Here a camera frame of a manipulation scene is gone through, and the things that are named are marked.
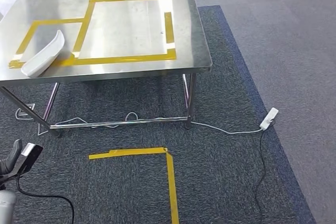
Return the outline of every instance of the stainless steel table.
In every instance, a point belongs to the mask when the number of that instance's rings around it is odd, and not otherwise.
[[[60,29],[66,45],[39,78],[20,68]],[[57,129],[185,121],[190,127],[196,73],[211,58],[195,0],[17,0],[0,22],[0,91],[35,121]],[[177,118],[56,125],[48,118],[60,82],[181,74],[186,113]],[[186,74],[190,74],[188,86]],[[5,86],[54,83],[44,116]]]

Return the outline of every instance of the dark gray carpet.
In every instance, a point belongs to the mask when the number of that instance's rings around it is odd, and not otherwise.
[[[214,67],[199,76],[195,120],[229,131],[257,130],[260,122],[217,15],[211,8],[202,8],[200,15]],[[26,103],[36,103],[42,114],[52,87],[10,89]],[[171,223],[164,154],[88,159],[88,154],[111,149],[160,146],[174,158],[180,223],[260,223],[253,195],[262,173],[260,133],[230,136],[199,125],[187,131],[182,123],[167,123],[73,129],[60,139],[37,137],[36,124],[16,121],[17,108],[0,99],[2,155],[19,137],[43,146],[33,169],[22,179],[22,188],[68,196],[75,204],[76,223]],[[182,81],[166,76],[63,84],[50,121],[75,116],[91,122],[122,120],[130,111],[141,118],[184,114]],[[263,223],[297,223],[267,144],[263,149],[267,174],[257,195]],[[69,207],[62,200],[18,197],[16,223],[69,223]]]

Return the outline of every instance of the white power adapter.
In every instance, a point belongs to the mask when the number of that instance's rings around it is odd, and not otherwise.
[[[267,130],[268,126],[276,116],[279,110],[276,108],[272,108],[268,112],[268,114],[260,123],[260,127],[264,131]]]

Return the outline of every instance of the floor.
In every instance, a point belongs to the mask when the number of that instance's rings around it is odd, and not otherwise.
[[[14,0],[0,0],[5,14]],[[196,0],[220,5],[317,223],[335,223],[336,0]]]

